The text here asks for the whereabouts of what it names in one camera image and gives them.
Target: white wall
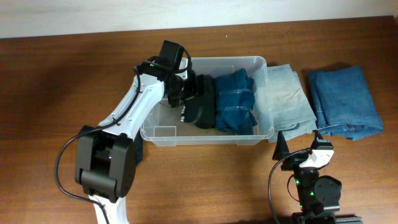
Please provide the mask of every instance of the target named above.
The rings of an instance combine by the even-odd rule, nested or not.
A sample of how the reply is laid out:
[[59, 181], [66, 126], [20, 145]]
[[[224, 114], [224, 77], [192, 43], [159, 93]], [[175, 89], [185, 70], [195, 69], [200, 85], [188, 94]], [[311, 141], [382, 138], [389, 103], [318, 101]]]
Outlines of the white wall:
[[397, 1], [0, 0], [0, 37], [396, 15]]

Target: cable wire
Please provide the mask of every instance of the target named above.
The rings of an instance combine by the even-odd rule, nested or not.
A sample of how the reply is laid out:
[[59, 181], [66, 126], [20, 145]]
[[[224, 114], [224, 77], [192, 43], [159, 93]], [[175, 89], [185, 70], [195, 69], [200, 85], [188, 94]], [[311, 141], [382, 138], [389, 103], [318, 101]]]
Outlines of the cable wire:
[[61, 160], [61, 157], [62, 157], [63, 152], [65, 152], [66, 148], [67, 148], [73, 141], [75, 141], [76, 139], [79, 139], [80, 137], [83, 137], [83, 136], [86, 136], [86, 135], [89, 135], [89, 134], [92, 134], [92, 133], [95, 133], [95, 132], [98, 132], [98, 131], [101, 131], [101, 130], [104, 130], [104, 129], [106, 129], [106, 128], [110, 128], [110, 127], [114, 126], [114, 125], [117, 124], [120, 120], [122, 120], [123, 117], [128, 113], [128, 111], [129, 111], [129, 110], [131, 109], [131, 107], [133, 106], [134, 102], [137, 100], [137, 97], [138, 97], [139, 92], [140, 92], [140, 90], [141, 90], [141, 78], [140, 78], [140, 76], [139, 76], [139, 72], [138, 72], [138, 69], [137, 69], [136, 67], [134, 67], [134, 73], [136, 74], [137, 81], [138, 81], [138, 86], [137, 86], [137, 89], [136, 89], [136, 94], [134, 95], [134, 98], [132, 99], [132, 101], [130, 102], [129, 106], [126, 108], [126, 110], [122, 113], [122, 115], [121, 115], [120, 117], [118, 117], [117, 119], [114, 119], [114, 120], [112, 121], [112, 123], [110, 123], [110, 124], [107, 124], [107, 125], [105, 125], [105, 126], [99, 126], [99, 127], [95, 128], [95, 129], [93, 129], [93, 130], [91, 130], [91, 131], [88, 131], [88, 132], [85, 132], [85, 133], [77, 134], [77, 135], [75, 135], [74, 137], [72, 137], [71, 139], [69, 139], [69, 141], [67, 141], [67, 143], [65, 143], [65, 145], [62, 146], [60, 152], [58, 153], [57, 159], [55, 160], [55, 167], [54, 167], [55, 183], [57, 184], [57, 186], [58, 186], [58, 188], [61, 190], [61, 192], [64, 193], [65, 195], [71, 197], [71, 198], [75, 198], [75, 199], [78, 199], [78, 200], [82, 200], [82, 201], [84, 201], [84, 202], [89, 202], [89, 203], [93, 203], [93, 204], [95, 204], [95, 205], [98, 205], [98, 206], [100, 207], [100, 209], [101, 209], [103, 215], [104, 215], [105, 222], [106, 222], [107, 224], [109, 224], [109, 220], [108, 220], [108, 216], [106, 215], [106, 210], [105, 210], [105, 208], [104, 208], [104, 205], [101, 204], [101, 203], [99, 203], [99, 202], [97, 202], [97, 201], [95, 201], [95, 200], [91, 200], [91, 199], [89, 199], [89, 198], [84, 198], [84, 197], [81, 197], [81, 196], [78, 196], [78, 195], [75, 195], [75, 194], [72, 194], [72, 193], [66, 191], [66, 190], [62, 187], [62, 185], [61, 185], [61, 183], [60, 183], [60, 179], [59, 179], [59, 176], [58, 176], [58, 167], [59, 167], [59, 163], [60, 163], [60, 160]]
[[276, 167], [278, 167], [278, 165], [281, 164], [283, 161], [285, 161], [287, 158], [290, 158], [290, 157], [292, 157], [292, 156], [294, 156], [294, 155], [296, 155], [296, 154], [299, 154], [299, 153], [301, 153], [301, 152], [307, 152], [307, 151], [310, 151], [310, 150], [311, 150], [311, 149], [302, 149], [302, 150], [299, 150], [299, 151], [296, 151], [296, 152], [291, 153], [291, 154], [288, 155], [287, 157], [285, 157], [285, 158], [279, 160], [279, 161], [273, 166], [271, 172], [269, 173], [269, 177], [268, 177], [268, 203], [269, 203], [269, 208], [271, 209], [271, 213], [272, 213], [272, 216], [274, 217], [274, 221], [276, 222], [276, 224], [280, 224], [280, 222], [279, 222], [279, 220], [278, 220], [278, 217], [276, 216], [274, 207], [272, 206], [272, 200], [271, 200], [271, 178], [272, 178], [272, 175], [273, 175], [273, 173], [274, 173]]
[[167, 107], [167, 108], [172, 108], [170, 105], [167, 106], [167, 105], [165, 105], [165, 104], [163, 104], [163, 103], [161, 103], [161, 102], [159, 102], [159, 104], [162, 105], [162, 106], [164, 106], [164, 107]]
[[292, 174], [292, 175], [289, 177], [289, 179], [287, 180], [287, 191], [288, 191], [289, 195], [292, 197], [292, 199], [294, 199], [296, 202], [300, 202], [299, 200], [297, 200], [296, 198], [293, 197], [293, 195], [290, 193], [290, 190], [289, 190], [290, 180], [291, 180], [293, 177], [294, 177], [294, 174]]

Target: light blue denim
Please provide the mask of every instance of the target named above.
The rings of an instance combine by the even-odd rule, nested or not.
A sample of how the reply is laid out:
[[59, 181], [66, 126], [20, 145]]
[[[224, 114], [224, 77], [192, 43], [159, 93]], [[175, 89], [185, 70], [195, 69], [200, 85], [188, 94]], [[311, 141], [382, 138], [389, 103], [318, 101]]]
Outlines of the light blue denim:
[[267, 72], [275, 129], [274, 135], [268, 141], [276, 142], [278, 131], [283, 131], [285, 139], [290, 140], [315, 130], [317, 118], [297, 73], [292, 71], [289, 64], [269, 67]]
[[358, 140], [383, 131], [362, 68], [310, 72], [320, 134]]

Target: folded denim fabric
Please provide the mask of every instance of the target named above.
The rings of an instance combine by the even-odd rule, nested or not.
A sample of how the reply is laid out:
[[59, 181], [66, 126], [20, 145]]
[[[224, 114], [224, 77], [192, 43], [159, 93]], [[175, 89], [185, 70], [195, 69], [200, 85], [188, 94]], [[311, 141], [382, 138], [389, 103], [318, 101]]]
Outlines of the folded denim fabric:
[[216, 128], [238, 135], [253, 134], [257, 121], [251, 110], [254, 105], [253, 79], [242, 68], [215, 79]]
[[292, 71], [289, 64], [269, 67], [267, 71], [275, 129], [268, 141], [276, 142], [278, 131], [283, 131], [285, 139], [290, 140], [315, 130], [317, 118], [297, 73]]
[[315, 70], [308, 77], [321, 134], [355, 141], [383, 131], [361, 67]]

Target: black cloth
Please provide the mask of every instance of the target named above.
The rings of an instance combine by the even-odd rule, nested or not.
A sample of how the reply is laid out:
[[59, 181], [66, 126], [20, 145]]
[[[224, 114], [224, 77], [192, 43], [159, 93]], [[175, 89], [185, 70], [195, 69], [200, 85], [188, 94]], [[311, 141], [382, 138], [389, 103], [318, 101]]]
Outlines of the black cloth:
[[202, 129], [214, 128], [216, 123], [214, 80], [209, 75], [199, 76], [203, 77], [203, 94], [185, 102], [181, 112], [181, 122], [193, 122]]

